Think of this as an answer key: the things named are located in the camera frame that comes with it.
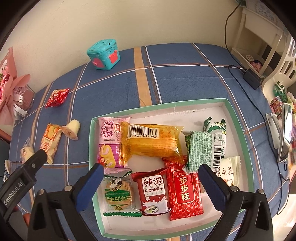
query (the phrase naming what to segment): container lid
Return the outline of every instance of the container lid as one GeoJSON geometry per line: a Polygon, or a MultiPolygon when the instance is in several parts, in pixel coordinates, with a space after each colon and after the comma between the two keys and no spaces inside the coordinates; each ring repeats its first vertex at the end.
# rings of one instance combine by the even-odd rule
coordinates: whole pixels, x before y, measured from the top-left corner
{"type": "Polygon", "coordinates": [[[86,53],[87,54],[95,54],[95,53],[101,53],[111,47],[113,44],[116,43],[115,39],[104,39],[100,40],[97,43],[95,43],[93,46],[91,46],[86,53]]]}

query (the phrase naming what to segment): blue gripper pad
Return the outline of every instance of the blue gripper pad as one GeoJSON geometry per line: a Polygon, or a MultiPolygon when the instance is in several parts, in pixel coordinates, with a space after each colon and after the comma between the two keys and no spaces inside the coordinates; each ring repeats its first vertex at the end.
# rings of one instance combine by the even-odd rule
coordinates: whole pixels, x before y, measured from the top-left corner
{"type": "Polygon", "coordinates": [[[198,168],[198,178],[204,186],[216,210],[223,212],[230,198],[228,185],[210,169],[207,164],[198,168]]]}
{"type": "Polygon", "coordinates": [[[104,177],[104,167],[96,163],[88,173],[74,185],[73,198],[77,212],[87,208],[104,177]]]}

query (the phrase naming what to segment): barcode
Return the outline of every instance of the barcode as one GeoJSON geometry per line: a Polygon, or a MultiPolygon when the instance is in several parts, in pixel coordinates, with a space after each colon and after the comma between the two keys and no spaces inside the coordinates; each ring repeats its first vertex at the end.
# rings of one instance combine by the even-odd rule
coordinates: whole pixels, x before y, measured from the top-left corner
{"type": "Polygon", "coordinates": [[[213,168],[218,168],[220,166],[221,149],[222,149],[221,146],[214,146],[213,168]]]}
{"type": "Polygon", "coordinates": [[[149,128],[139,125],[129,125],[128,136],[129,138],[154,138],[159,139],[159,129],[149,128]]]}

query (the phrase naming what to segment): pink wrapping paper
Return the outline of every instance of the pink wrapping paper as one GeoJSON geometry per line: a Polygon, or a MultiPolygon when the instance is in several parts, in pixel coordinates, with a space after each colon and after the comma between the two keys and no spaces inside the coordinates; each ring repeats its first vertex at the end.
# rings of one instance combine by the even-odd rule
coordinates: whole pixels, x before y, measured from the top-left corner
{"type": "Polygon", "coordinates": [[[2,99],[0,101],[0,124],[13,125],[15,119],[13,113],[13,89],[15,87],[25,87],[29,82],[31,75],[25,74],[21,77],[17,77],[17,69],[13,58],[12,47],[8,49],[8,54],[1,61],[0,66],[3,65],[5,60],[7,60],[9,79],[5,83],[2,91],[2,99]]]}

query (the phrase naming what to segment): box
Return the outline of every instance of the box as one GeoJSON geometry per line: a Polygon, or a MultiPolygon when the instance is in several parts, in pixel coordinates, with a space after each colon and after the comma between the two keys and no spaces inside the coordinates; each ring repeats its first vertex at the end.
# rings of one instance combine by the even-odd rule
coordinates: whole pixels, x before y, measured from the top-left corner
{"type": "Polygon", "coordinates": [[[86,53],[96,69],[110,70],[120,60],[115,39],[98,41],[86,53]]]}
{"type": "MultiPolygon", "coordinates": [[[[254,191],[253,171],[246,139],[236,113],[227,99],[190,100],[167,104],[152,105],[132,110],[111,113],[104,116],[128,117],[131,123],[164,124],[184,126],[184,130],[201,131],[208,117],[226,121],[226,155],[241,156],[241,175],[239,188],[242,191],[254,191]]],[[[91,120],[89,135],[89,166],[96,163],[98,151],[98,117],[91,120]]],[[[181,133],[180,142],[186,154],[185,136],[181,133]]],[[[161,158],[133,155],[128,162],[134,172],[148,172],[164,167],[161,158]]],[[[204,214],[169,220],[169,213],[158,216],[142,217],[104,217],[104,196],[99,186],[93,197],[94,211],[102,236],[123,240],[158,240],[186,235],[212,227],[221,216],[216,211],[207,193],[202,193],[204,214]]]]}

